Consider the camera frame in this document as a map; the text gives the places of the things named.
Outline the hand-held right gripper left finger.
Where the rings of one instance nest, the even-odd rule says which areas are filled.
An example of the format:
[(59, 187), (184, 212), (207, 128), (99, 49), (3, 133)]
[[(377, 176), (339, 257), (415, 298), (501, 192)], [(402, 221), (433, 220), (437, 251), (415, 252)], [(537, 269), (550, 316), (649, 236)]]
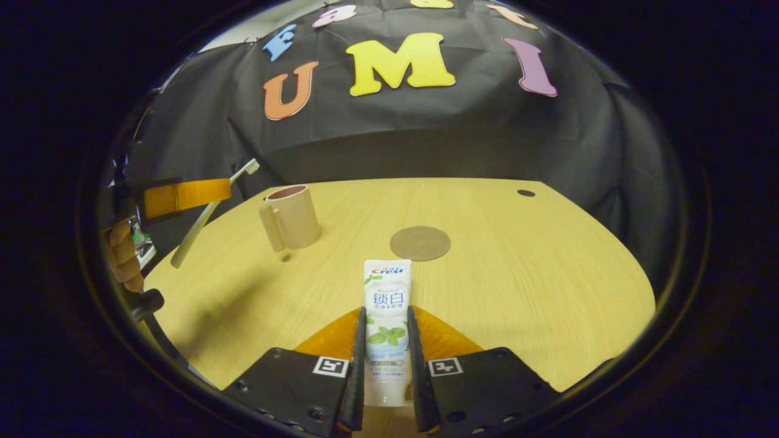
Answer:
[(289, 437), (351, 437), (365, 409), (366, 308), (351, 324), (349, 358), (272, 347), (223, 389)]

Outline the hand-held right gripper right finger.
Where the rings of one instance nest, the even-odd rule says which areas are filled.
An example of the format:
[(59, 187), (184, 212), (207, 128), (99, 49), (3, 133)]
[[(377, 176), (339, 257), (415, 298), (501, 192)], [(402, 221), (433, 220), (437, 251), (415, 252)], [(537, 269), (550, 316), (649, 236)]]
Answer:
[(407, 309), (413, 405), (429, 436), (504, 436), (561, 394), (507, 347), (426, 360), (417, 313)]

